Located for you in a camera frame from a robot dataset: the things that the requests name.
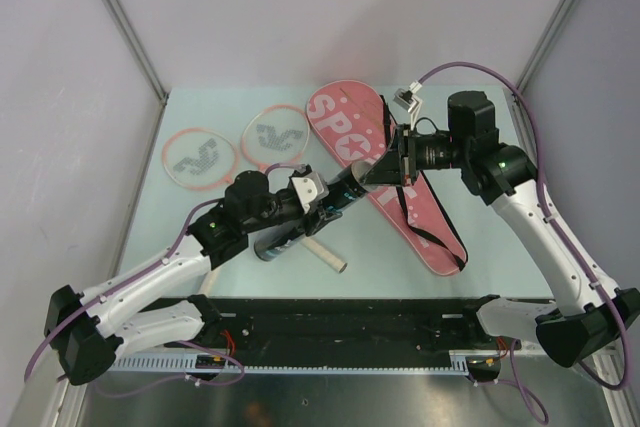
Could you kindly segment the black shuttlecock tube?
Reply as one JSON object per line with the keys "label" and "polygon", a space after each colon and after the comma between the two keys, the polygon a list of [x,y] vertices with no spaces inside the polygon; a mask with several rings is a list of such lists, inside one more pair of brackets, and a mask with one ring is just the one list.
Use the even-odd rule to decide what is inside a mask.
{"label": "black shuttlecock tube", "polygon": [[371,191],[363,184],[371,167],[367,161],[355,161],[329,182],[309,165],[305,165],[303,171],[297,169],[289,184],[300,200],[303,215],[259,237],[254,242],[256,256],[263,261],[275,260],[290,247],[342,217],[346,209]]}

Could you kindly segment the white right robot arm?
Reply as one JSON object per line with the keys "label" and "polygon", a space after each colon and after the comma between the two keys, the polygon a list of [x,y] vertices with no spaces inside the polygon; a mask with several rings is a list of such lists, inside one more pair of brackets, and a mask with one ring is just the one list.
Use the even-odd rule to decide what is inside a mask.
{"label": "white right robot arm", "polygon": [[400,124],[386,152],[366,172],[368,186],[404,187],[421,172],[457,169],[469,192],[503,219],[519,238],[553,294],[547,305],[495,297],[463,320],[461,335],[473,348],[496,336],[535,342],[556,364],[572,367],[617,340],[639,315],[639,292],[622,289],[600,269],[586,273],[590,258],[569,236],[536,167],[519,147],[500,142],[495,107],[482,91],[447,100],[448,128],[420,134]]}

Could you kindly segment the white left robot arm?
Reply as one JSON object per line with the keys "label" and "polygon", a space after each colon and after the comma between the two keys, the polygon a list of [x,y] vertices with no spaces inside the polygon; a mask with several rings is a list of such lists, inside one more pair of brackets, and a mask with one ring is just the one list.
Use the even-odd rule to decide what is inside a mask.
{"label": "white left robot arm", "polygon": [[173,246],[151,265],[82,293],[70,286],[54,292],[45,340],[75,386],[150,347],[184,341],[210,346],[220,337],[222,317],[206,295],[190,295],[164,309],[152,310],[150,304],[242,253],[251,233],[290,223],[310,235],[338,218],[356,197],[346,181],[325,183],[314,172],[291,176],[276,192],[265,174],[242,172],[221,199],[207,202],[208,212],[188,215]]}

